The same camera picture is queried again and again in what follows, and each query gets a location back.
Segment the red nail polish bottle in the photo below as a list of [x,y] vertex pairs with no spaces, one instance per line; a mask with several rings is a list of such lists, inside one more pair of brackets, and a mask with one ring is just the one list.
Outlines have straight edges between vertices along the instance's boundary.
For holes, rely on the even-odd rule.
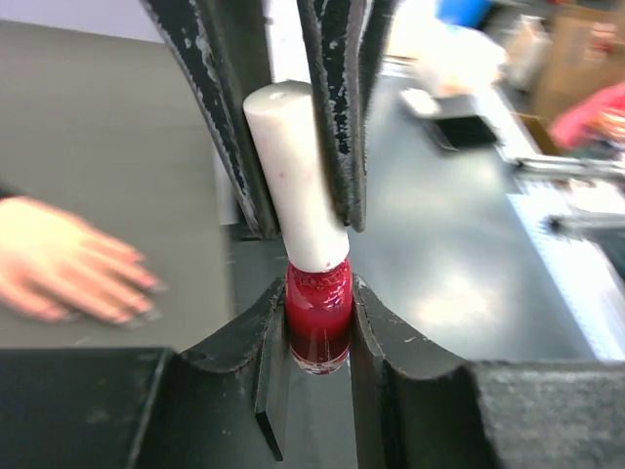
[[324,273],[286,271],[285,314],[292,357],[304,371],[327,375],[349,354],[353,274],[348,259]]

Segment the white nail polish cap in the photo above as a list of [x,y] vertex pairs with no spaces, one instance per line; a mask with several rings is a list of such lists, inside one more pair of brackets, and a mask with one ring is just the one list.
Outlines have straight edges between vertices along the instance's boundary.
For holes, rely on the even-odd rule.
[[290,264],[314,274],[336,268],[350,244],[328,189],[311,85],[273,83],[250,94],[243,111]]

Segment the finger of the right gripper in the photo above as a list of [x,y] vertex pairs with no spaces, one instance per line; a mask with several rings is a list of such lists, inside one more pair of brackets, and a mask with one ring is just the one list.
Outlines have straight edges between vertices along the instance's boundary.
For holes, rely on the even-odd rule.
[[142,6],[182,70],[249,229],[279,235],[260,159],[243,112],[271,84],[261,1],[145,0]]
[[341,223],[366,223],[366,124],[396,1],[299,1],[322,162]]

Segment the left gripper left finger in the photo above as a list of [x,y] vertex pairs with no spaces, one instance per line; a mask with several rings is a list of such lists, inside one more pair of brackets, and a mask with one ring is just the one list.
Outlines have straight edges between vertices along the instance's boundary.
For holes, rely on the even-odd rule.
[[284,457],[284,282],[177,353],[5,349],[5,468],[273,468]]

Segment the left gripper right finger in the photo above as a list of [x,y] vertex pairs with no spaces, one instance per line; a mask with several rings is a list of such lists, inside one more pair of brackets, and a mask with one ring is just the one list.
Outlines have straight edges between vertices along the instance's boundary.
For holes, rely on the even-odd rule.
[[619,362],[471,361],[354,278],[351,380],[362,468],[620,468]]

